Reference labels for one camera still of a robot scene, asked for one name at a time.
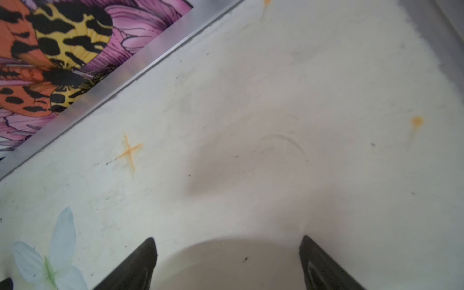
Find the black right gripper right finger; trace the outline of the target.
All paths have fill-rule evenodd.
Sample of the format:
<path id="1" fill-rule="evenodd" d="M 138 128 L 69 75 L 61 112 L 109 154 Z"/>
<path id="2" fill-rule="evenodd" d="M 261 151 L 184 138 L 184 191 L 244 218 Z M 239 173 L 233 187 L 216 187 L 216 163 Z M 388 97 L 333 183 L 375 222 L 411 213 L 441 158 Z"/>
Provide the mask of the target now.
<path id="1" fill-rule="evenodd" d="M 366 290 L 308 235 L 299 256 L 307 290 Z"/>

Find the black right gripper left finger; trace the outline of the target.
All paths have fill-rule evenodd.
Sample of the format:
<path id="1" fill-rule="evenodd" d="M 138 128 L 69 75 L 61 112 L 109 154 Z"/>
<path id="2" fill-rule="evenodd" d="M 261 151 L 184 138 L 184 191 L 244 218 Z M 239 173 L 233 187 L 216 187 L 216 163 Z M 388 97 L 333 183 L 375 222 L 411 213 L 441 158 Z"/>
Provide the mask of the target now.
<path id="1" fill-rule="evenodd" d="M 149 290 L 158 253 L 153 237 L 147 238 L 95 290 Z"/>

